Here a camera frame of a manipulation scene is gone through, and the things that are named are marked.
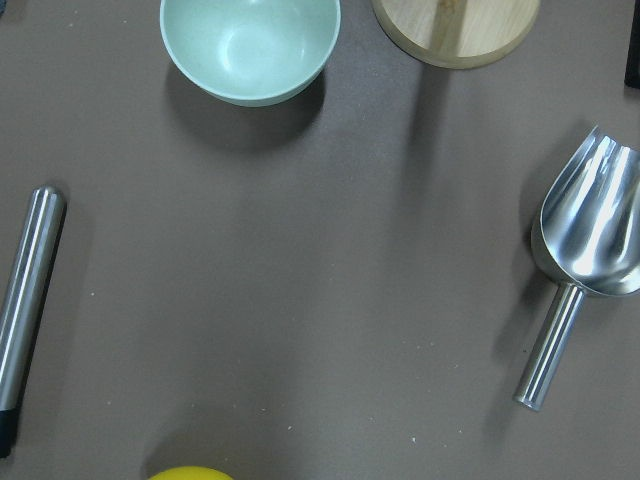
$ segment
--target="wooden lid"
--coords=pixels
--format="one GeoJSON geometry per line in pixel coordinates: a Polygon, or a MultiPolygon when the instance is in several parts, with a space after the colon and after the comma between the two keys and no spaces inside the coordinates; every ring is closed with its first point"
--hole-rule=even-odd
{"type": "Polygon", "coordinates": [[[380,25],[423,62],[473,68],[501,59],[529,33],[540,0],[372,0],[380,25]]]}

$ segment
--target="wooden disc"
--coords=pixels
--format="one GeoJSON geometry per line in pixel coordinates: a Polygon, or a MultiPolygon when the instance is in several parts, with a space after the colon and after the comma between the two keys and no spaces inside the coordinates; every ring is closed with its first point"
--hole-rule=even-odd
{"type": "Polygon", "coordinates": [[[540,0],[371,0],[380,25],[401,49],[446,68],[501,59],[529,33],[540,0]]]}

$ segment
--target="metal scoop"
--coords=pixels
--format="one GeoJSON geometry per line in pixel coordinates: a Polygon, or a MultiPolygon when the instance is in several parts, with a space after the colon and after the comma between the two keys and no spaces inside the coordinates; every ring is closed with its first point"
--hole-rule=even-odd
{"type": "Polygon", "coordinates": [[[585,296],[640,288],[640,152],[594,128],[547,193],[531,246],[559,284],[513,396],[539,411],[585,296]]]}

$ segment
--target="yellow object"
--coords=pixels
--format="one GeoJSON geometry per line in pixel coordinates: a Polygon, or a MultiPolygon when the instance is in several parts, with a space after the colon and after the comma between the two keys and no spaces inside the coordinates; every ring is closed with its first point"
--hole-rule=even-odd
{"type": "Polygon", "coordinates": [[[160,472],[149,480],[233,480],[226,473],[204,467],[176,467],[160,472]]]}

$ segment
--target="metal utensil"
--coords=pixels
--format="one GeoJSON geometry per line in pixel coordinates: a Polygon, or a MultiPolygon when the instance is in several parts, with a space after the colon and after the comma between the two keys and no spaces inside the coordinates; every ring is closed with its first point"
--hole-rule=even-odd
{"type": "Polygon", "coordinates": [[[514,400],[539,411],[585,296],[640,288],[640,152],[598,127],[564,167],[533,223],[536,263],[559,284],[514,400]]]}
{"type": "Polygon", "coordinates": [[[11,452],[29,352],[43,306],[66,202],[53,187],[37,188],[22,230],[0,313],[0,457],[11,452]]]}

